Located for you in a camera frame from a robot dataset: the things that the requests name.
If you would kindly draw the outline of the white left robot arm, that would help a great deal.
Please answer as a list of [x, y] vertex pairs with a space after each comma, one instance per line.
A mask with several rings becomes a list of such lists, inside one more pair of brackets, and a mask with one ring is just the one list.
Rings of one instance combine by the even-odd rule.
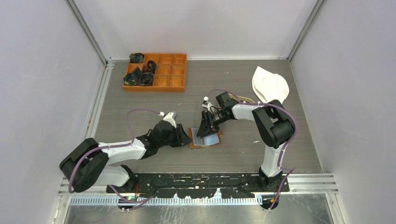
[[130, 193], [136, 191], [138, 179], [122, 164], [124, 161], [143, 160], [162, 147], [183, 147], [190, 143], [191, 138], [181, 124], [173, 126], [161, 120], [146, 134], [130, 141], [99, 143], [87, 138], [60, 162], [59, 168], [71, 184], [71, 193], [81, 193], [93, 186]]

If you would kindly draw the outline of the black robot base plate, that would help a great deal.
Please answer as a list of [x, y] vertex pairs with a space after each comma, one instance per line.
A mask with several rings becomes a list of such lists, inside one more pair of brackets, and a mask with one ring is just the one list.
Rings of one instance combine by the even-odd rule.
[[259, 193], [288, 192], [288, 184], [279, 179], [271, 184], [258, 173], [138, 173], [122, 187], [107, 187], [107, 193], [137, 193], [141, 197], [254, 198]]

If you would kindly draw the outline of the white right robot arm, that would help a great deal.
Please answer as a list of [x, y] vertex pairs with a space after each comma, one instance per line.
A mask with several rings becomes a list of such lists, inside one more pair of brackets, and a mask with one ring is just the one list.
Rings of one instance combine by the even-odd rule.
[[200, 138], [218, 133], [220, 124], [228, 120], [254, 121], [265, 143], [264, 160], [259, 168], [258, 181], [262, 190], [270, 192], [281, 181], [284, 150], [294, 138], [296, 122], [279, 100], [269, 103], [247, 103], [231, 98], [225, 91], [216, 96], [218, 106], [204, 98], [202, 120], [196, 136]]

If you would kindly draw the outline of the orange leather card holder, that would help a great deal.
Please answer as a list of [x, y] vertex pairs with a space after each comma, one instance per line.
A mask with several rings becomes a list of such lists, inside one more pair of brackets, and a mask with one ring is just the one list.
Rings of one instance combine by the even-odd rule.
[[223, 137], [222, 131], [203, 138], [197, 137], [197, 131], [197, 128], [188, 128], [188, 136], [191, 138], [191, 143], [189, 144], [190, 149], [211, 147], [221, 143], [221, 138]]

